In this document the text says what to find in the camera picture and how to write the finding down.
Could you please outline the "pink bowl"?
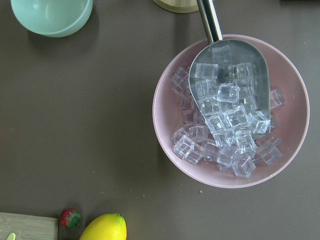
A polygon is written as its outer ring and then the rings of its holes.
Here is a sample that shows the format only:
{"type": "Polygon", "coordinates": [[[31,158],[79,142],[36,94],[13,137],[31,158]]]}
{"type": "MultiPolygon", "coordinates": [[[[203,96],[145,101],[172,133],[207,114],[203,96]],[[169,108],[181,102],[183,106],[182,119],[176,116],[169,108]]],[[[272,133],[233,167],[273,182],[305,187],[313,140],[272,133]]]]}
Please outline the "pink bowl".
{"type": "Polygon", "coordinates": [[[199,40],[182,50],[166,67],[155,89],[152,118],[157,139],[167,157],[189,177],[209,186],[239,189],[263,183],[284,170],[299,152],[308,132],[310,104],[304,81],[294,64],[274,46],[251,36],[226,34],[226,39],[247,41],[264,55],[269,69],[270,86],[280,89],[285,104],[272,110],[278,127],[272,131],[281,139],[282,156],[271,165],[261,164],[250,178],[236,177],[232,172],[220,172],[217,165],[201,161],[192,165],[173,152],[171,137],[182,127],[178,96],[172,90],[170,77],[178,67],[189,66],[208,42],[199,40]]]}

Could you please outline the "metal ice scoop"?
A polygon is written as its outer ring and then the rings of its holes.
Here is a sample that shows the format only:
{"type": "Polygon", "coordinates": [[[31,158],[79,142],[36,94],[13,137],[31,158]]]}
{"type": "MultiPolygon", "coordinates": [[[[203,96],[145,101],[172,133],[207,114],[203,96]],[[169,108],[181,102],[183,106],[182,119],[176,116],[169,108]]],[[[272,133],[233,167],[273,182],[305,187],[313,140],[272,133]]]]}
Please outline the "metal ice scoop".
{"type": "Polygon", "coordinates": [[[208,46],[200,51],[194,58],[189,70],[189,89],[196,105],[200,106],[200,97],[196,94],[196,82],[200,74],[196,73],[197,64],[218,65],[214,80],[225,84],[232,81],[238,75],[237,65],[242,63],[252,64],[253,89],[261,90],[257,95],[257,109],[261,110],[270,119],[270,76],[267,62],[258,48],[251,43],[238,38],[224,38],[214,2],[212,0],[197,1],[202,23],[208,40],[208,46]]]}

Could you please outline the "wooden cup tree stand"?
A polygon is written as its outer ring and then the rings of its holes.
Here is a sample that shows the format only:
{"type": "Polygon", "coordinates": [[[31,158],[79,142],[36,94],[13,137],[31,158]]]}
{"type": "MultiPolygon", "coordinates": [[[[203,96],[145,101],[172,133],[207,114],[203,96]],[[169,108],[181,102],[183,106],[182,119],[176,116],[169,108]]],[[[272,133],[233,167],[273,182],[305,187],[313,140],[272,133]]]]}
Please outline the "wooden cup tree stand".
{"type": "Polygon", "coordinates": [[[160,8],[178,14],[187,14],[199,10],[196,0],[152,0],[160,8]]]}

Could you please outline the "yellow lemon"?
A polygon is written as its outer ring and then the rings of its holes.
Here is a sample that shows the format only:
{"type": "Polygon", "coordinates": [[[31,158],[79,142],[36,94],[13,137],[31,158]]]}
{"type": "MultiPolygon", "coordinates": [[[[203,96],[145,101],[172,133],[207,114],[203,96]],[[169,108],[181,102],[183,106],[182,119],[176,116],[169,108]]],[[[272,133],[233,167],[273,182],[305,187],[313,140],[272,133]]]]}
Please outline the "yellow lemon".
{"type": "Polygon", "coordinates": [[[126,240],[127,225],[119,213],[103,214],[95,218],[82,232],[80,240],[126,240]]]}

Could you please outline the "red strawberry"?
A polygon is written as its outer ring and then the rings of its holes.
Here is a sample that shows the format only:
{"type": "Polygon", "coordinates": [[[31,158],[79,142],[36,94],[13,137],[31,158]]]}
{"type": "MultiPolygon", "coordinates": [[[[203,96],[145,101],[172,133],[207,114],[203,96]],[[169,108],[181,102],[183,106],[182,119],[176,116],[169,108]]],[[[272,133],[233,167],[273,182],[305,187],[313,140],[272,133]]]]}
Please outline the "red strawberry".
{"type": "Polygon", "coordinates": [[[77,227],[82,221],[82,214],[75,208],[64,210],[59,216],[59,223],[65,229],[77,227]]]}

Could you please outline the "green bowl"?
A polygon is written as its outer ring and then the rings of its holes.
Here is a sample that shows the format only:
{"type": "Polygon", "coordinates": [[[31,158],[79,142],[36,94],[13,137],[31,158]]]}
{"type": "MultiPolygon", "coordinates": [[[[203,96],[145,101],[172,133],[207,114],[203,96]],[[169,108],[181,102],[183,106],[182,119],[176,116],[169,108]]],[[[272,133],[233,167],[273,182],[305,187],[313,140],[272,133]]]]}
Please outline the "green bowl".
{"type": "Polygon", "coordinates": [[[46,37],[74,34],[88,21],[92,0],[12,0],[17,21],[27,30],[46,37]]]}

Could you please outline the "wooden cutting board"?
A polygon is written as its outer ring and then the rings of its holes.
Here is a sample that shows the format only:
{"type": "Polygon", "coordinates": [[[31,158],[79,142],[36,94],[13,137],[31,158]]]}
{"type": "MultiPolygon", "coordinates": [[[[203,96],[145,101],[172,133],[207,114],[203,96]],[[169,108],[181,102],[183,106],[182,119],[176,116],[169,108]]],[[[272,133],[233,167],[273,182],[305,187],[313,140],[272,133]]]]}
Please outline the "wooden cutting board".
{"type": "Polygon", "coordinates": [[[0,239],[15,234],[16,240],[57,240],[57,218],[16,213],[0,213],[0,239]]]}

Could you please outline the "yellow plastic knife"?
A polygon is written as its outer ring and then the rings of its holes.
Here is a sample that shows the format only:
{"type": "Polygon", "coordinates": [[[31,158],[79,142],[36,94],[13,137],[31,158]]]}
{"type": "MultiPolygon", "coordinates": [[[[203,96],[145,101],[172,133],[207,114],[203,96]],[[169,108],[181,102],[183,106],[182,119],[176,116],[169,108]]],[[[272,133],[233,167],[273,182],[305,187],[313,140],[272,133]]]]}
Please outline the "yellow plastic knife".
{"type": "Polygon", "coordinates": [[[16,234],[14,232],[11,232],[6,238],[6,240],[15,240],[15,239],[16,239],[16,234]]]}

